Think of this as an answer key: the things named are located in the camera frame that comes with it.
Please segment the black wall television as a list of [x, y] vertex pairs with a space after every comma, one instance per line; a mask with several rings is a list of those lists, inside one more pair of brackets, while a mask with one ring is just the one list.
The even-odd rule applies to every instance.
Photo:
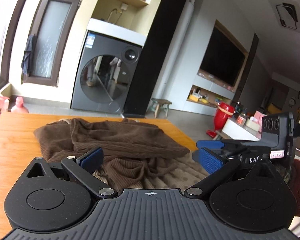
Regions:
[[241, 50], [214, 27], [200, 69], [234, 86], [244, 61]]

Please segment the white countertop with faucet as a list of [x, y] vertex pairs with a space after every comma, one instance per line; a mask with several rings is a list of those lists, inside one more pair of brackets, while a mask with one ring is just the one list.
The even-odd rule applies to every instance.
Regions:
[[143, 47], [146, 42], [145, 35], [117, 24], [122, 15], [122, 9], [108, 6], [104, 8], [103, 4], [97, 3], [88, 22], [86, 34], [90, 31]]

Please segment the grey front-load washing machine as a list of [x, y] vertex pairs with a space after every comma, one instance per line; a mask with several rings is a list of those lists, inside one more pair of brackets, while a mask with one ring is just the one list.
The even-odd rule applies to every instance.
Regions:
[[70, 107], [121, 114], [142, 46], [87, 31]]

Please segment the brown corduroy dotted dress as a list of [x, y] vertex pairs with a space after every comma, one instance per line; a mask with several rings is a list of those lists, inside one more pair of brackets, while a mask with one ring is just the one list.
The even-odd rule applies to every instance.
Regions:
[[192, 152], [153, 124], [122, 121], [87, 122], [61, 119], [34, 131], [42, 156], [57, 163], [69, 155], [80, 157], [102, 148], [100, 167], [93, 176], [121, 192], [123, 189], [185, 189], [208, 172], [192, 159]]

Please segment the small wooden stool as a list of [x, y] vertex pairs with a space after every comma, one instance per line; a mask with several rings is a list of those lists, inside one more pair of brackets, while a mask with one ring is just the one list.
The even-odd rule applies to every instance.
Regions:
[[172, 102], [166, 99], [156, 99], [151, 98], [152, 104], [149, 108], [149, 111], [154, 113], [154, 118], [156, 119], [161, 110], [165, 112], [165, 117], [168, 117], [168, 111]]

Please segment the white standing air conditioner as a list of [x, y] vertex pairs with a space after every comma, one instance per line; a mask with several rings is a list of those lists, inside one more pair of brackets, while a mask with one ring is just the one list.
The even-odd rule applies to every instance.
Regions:
[[162, 64], [160, 74], [155, 85], [155, 90], [153, 91], [153, 96], [155, 98], [162, 98], [166, 85], [169, 81], [170, 74], [174, 68], [175, 62], [177, 60], [179, 50], [183, 44], [187, 29], [191, 22], [191, 18], [194, 12], [195, 0], [189, 0], [186, 2], [181, 16], [179, 18], [178, 24], [175, 28], [170, 46], [168, 48], [166, 57]]

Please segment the dark blue hanging cloth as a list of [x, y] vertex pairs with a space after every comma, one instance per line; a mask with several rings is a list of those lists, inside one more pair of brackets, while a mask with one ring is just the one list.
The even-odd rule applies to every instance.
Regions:
[[36, 35], [32, 34], [27, 38], [26, 47], [24, 50], [23, 60], [21, 63], [23, 75], [29, 76], [32, 68], [34, 51], [36, 48]]

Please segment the pink bottle red cap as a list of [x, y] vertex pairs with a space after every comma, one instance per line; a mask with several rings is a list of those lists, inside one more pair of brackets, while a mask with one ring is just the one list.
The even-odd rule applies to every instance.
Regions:
[[15, 105], [11, 108], [12, 113], [29, 113], [29, 110], [24, 106], [24, 100], [18, 96], [15, 100]]

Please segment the pink box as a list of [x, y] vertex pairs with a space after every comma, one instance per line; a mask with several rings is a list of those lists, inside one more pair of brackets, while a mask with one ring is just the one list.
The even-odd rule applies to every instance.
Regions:
[[256, 111], [253, 116], [253, 122], [259, 124], [260, 128], [262, 128], [262, 118], [265, 116], [265, 114], [262, 114], [259, 111]]

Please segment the frosted glass brown door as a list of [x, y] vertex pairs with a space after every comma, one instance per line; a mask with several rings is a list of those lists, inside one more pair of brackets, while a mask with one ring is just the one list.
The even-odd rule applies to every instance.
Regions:
[[36, 35], [32, 68], [22, 83], [58, 86], [59, 71], [70, 29], [82, 0], [40, 0], [29, 36]]

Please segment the yellow items on shelf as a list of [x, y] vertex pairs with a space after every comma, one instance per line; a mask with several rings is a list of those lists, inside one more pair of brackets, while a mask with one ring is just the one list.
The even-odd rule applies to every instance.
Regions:
[[190, 91], [188, 99], [194, 102], [209, 104], [208, 95], [202, 95], [201, 90], [199, 88], [195, 88]]

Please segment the red vase ornament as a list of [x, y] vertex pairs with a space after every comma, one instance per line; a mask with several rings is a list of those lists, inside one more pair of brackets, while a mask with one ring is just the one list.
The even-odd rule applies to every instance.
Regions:
[[217, 135], [216, 131], [223, 129], [227, 119], [232, 117], [234, 112], [234, 107], [230, 106], [227, 103], [221, 102], [218, 105], [218, 109], [213, 120], [214, 130], [207, 130], [206, 134], [214, 138]]

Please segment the ceiling air vent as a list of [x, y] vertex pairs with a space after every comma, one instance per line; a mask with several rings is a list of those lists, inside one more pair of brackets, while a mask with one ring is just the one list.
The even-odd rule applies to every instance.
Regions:
[[300, 6], [293, 0], [268, 0], [280, 27], [300, 33]]

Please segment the glass jar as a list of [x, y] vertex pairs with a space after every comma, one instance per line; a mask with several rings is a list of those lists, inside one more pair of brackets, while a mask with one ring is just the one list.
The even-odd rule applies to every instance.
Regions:
[[245, 122], [247, 120], [247, 114], [246, 112], [242, 112], [238, 117], [237, 117], [237, 124], [239, 126], [244, 126]]

